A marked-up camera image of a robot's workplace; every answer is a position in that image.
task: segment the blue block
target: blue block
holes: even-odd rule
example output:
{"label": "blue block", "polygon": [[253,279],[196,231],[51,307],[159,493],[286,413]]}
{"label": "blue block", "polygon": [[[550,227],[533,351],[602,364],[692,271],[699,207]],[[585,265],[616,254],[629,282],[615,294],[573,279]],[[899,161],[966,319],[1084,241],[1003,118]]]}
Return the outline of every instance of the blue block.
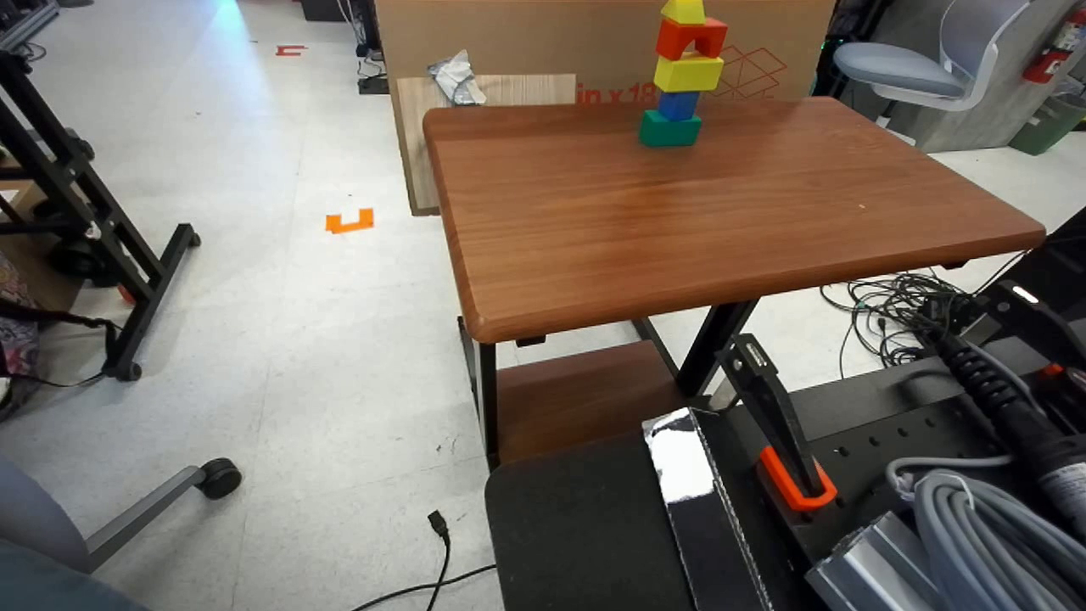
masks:
{"label": "blue block", "polygon": [[689,122],[699,111],[699,95],[694,90],[658,95],[655,109],[666,122]]}

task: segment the black metal frame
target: black metal frame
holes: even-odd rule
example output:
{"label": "black metal frame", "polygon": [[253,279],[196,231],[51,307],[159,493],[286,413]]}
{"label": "black metal frame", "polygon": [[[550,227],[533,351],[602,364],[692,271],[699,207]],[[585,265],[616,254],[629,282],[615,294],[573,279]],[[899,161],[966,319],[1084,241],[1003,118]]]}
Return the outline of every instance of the black metal frame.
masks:
{"label": "black metal frame", "polygon": [[[674,388],[681,397],[699,397],[711,372],[716,372],[716,353],[735,340],[752,312],[752,302],[731,302],[711,307],[702,319],[699,335],[692,340],[681,369],[667,355],[660,335],[655,333],[650,319],[632,319],[641,340],[655,344],[666,355],[667,369],[674,372]],[[498,465],[498,353],[494,344],[475,344],[475,335],[465,330],[465,319],[458,319],[460,351],[468,364],[475,413],[482,419],[482,441],[485,441],[485,462],[487,468]]]}
{"label": "black metal frame", "polygon": [[[0,51],[0,89],[15,101],[0,99],[0,138],[8,154],[20,164],[20,175],[34,181],[51,202],[76,216],[79,234],[87,234],[103,244],[104,265],[117,284],[134,302],[117,340],[107,346],[103,372],[117,379],[134,379],[138,364],[134,351],[170,290],[170,279],[180,267],[186,249],[201,244],[201,234],[189,225],[177,225],[162,257],[143,241],[121,202],[93,169],[93,154],[79,147],[79,137],[68,132],[58,115],[47,109],[41,90],[26,78],[26,56]],[[15,221],[2,234],[41,234],[60,231],[58,225]]]}

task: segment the black machine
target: black machine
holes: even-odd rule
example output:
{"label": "black machine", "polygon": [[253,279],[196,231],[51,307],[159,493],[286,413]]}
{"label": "black machine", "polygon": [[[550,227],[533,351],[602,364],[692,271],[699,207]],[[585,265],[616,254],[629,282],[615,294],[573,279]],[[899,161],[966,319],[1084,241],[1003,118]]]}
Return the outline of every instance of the black machine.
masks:
{"label": "black machine", "polygon": [[0,99],[0,142],[15,157],[15,164],[0,167],[0,175],[34,181],[47,196],[34,214],[16,214],[2,202],[8,225],[0,225],[0,238],[55,234],[51,265],[58,271],[117,284],[134,302],[121,333],[107,344],[103,372],[138,379],[134,351],[180,257],[201,244],[201,234],[189,225],[177,225],[166,252],[155,254],[93,169],[95,150],[64,129],[31,84],[26,43],[55,16],[55,0],[0,0],[0,89],[8,90]]}

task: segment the white floor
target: white floor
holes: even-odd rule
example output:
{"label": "white floor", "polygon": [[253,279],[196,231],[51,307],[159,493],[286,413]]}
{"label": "white floor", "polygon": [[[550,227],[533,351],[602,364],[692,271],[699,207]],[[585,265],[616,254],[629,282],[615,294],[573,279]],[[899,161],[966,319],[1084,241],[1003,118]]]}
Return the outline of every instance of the white floor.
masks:
{"label": "white floor", "polygon": [[[352,29],[305,24],[294,0],[95,0],[37,42],[34,80],[95,142],[131,221],[155,249],[189,221],[203,249],[146,340],[146,378],[41,393],[0,423],[0,456],[81,531],[186,462],[243,468],[235,500],[186,496],[98,576],[159,611],[352,606],[439,574],[430,509],[451,522],[451,574],[487,563],[441,221],[406,214],[390,105],[352,89]],[[305,54],[274,56],[274,43]],[[1084,137],[1038,161],[940,161],[1048,227],[1086,202]],[[323,231],[327,214],[356,207],[375,209],[373,231]],[[996,262],[947,279],[969,290]],[[694,322],[658,319],[674,353]],[[818,294],[767,299],[751,330],[792,388],[838,378],[846,316]],[[629,335],[608,327],[501,360]],[[871,369],[860,351],[846,364]],[[494,574],[447,586],[441,606],[501,606]]]}

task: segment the chair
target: chair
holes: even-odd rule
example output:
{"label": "chair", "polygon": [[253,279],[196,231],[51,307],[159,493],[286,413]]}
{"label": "chair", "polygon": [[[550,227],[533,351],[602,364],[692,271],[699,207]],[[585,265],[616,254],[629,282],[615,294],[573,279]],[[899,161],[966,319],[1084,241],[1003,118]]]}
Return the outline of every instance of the chair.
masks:
{"label": "chair", "polygon": [[68,514],[34,480],[0,458],[0,606],[134,606],[85,574],[103,566],[192,485],[208,500],[223,500],[240,485],[240,472],[227,458],[180,468],[95,536],[81,540]]}
{"label": "chair", "polygon": [[966,111],[983,99],[996,42],[1026,8],[1029,0],[951,0],[940,19],[940,61],[897,43],[846,43],[836,64],[888,101]]}

